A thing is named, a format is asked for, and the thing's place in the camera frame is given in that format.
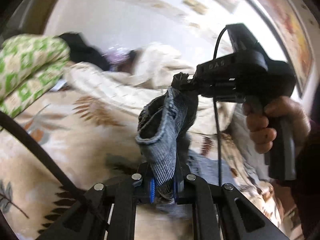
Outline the person's right hand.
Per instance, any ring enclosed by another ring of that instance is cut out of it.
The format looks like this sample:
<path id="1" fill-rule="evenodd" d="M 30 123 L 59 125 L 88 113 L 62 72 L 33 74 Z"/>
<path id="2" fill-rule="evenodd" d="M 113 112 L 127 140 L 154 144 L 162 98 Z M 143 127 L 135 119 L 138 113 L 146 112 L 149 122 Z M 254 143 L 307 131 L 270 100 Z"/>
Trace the person's right hand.
<path id="1" fill-rule="evenodd" d="M 280 96 L 265 106 L 263 114 L 254 113 L 249 103 L 244 103 L 242 108 L 246 116 L 249 137 L 259 154 L 271 150 L 277 138 L 278 132 L 271 125 L 271 121 L 284 118 L 292 128 L 295 155 L 299 155 L 311 131 L 309 117 L 300 103 L 287 96 Z"/>

